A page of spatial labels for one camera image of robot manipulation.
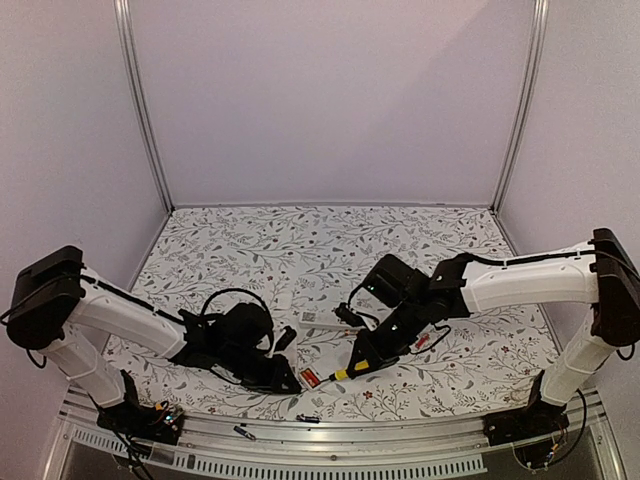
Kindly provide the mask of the yellow handled screwdriver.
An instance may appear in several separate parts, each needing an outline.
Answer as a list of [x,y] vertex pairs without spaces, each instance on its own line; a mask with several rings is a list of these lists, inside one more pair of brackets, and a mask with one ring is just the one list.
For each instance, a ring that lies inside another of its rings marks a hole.
[[354,379],[364,373],[367,373],[369,370],[369,364],[366,360],[358,362],[352,370],[343,369],[338,370],[331,373],[328,377],[322,380],[322,383],[325,382],[335,382],[342,381],[346,379]]

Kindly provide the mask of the white remote control with batteries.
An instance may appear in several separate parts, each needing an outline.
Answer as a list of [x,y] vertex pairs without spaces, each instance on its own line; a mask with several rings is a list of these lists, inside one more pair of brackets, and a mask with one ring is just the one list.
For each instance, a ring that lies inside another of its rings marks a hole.
[[349,325],[338,318],[333,311],[299,311],[297,322],[302,329],[346,330]]

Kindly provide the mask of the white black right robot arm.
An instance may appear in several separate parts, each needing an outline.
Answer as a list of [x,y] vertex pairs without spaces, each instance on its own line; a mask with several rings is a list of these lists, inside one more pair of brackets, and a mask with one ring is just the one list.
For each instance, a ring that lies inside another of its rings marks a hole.
[[429,326],[487,314],[576,304],[589,313],[557,360],[531,385],[517,427],[537,436],[574,393],[617,350],[639,341],[639,269],[607,228],[570,247],[492,259],[463,252],[430,273],[393,254],[376,261],[354,290],[388,308],[388,316],[360,331],[338,379],[386,369],[412,350]]

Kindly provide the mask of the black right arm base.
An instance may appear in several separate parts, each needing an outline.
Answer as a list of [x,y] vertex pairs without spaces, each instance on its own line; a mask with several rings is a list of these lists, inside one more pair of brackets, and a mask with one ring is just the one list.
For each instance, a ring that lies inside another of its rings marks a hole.
[[555,406],[543,401],[487,414],[482,422],[483,434],[491,446],[551,434],[569,426],[565,406]]

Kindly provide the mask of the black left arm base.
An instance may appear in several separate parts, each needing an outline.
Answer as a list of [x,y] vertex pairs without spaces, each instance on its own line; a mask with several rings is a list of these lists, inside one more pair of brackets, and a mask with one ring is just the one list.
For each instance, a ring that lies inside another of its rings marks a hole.
[[176,445],[182,434],[184,410],[168,401],[150,407],[125,399],[112,407],[96,407],[97,424],[123,436]]

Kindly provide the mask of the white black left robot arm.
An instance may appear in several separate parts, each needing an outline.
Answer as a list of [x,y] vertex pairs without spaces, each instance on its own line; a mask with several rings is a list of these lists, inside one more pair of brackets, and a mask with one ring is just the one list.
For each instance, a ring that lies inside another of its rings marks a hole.
[[134,382],[105,360],[79,326],[137,343],[172,364],[203,371],[221,367],[249,391],[297,395],[302,390],[277,346],[272,315],[257,295],[225,313],[170,314],[104,280],[73,245],[19,272],[1,323],[16,346],[54,362],[128,434],[148,426],[148,412],[136,402]]

